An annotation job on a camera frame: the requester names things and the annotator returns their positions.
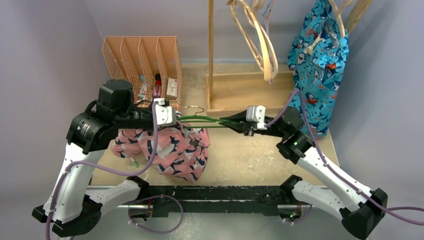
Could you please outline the green plastic hanger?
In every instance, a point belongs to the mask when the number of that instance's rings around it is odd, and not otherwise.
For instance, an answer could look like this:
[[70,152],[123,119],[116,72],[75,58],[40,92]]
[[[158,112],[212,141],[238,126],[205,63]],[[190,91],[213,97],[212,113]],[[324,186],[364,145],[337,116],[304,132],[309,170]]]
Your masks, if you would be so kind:
[[204,129],[218,129],[225,128],[223,124],[236,123],[233,120],[227,120],[223,118],[210,117],[202,115],[206,110],[198,105],[184,106],[184,109],[195,109],[192,115],[177,114],[176,120],[181,124],[187,124],[184,126],[185,129],[204,128]]

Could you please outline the pink shark print shorts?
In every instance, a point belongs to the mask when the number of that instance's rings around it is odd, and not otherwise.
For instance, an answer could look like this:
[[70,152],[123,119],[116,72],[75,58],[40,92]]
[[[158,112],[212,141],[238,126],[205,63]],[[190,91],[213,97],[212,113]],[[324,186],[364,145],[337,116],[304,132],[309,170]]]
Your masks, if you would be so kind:
[[[161,175],[195,183],[203,174],[209,157],[210,139],[205,128],[192,128],[189,123],[158,129],[158,145],[152,166]],[[153,153],[154,136],[146,129],[121,129],[111,146],[114,155],[134,158]]]

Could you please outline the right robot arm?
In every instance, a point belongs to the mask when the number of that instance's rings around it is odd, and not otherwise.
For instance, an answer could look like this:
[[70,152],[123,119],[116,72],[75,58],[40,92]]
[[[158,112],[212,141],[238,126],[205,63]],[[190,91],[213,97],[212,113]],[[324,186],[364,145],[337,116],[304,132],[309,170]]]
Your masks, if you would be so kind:
[[280,196],[288,204],[296,200],[311,204],[338,219],[355,238],[366,240],[386,215],[388,195],[381,188],[355,180],[338,165],[328,160],[311,137],[301,132],[305,124],[300,111],[288,107],[278,117],[265,115],[262,105],[222,117],[221,125],[239,134],[280,137],[279,153],[293,164],[308,171],[324,186],[315,186],[299,176],[290,176],[282,185]]

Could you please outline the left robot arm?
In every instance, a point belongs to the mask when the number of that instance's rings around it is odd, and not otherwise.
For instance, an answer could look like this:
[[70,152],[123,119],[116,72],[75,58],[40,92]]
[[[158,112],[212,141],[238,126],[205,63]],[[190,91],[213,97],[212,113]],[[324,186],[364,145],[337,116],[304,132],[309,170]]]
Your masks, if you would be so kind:
[[[90,232],[104,214],[121,204],[146,203],[148,183],[140,179],[139,172],[115,170],[100,165],[99,160],[119,130],[146,129],[157,138],[159,126],[174,122],[175,112],[168,100],[156,98],[142,107],[129,81],[110,79],[102,84],[97,99],[72,119],[52,193],[46,203],[32,211],[32,216],[45,225],[45,239],[56,234],[61,240],[71,240]],[[95,169],[124,176],[125,180],[89,195],[87,188]]]

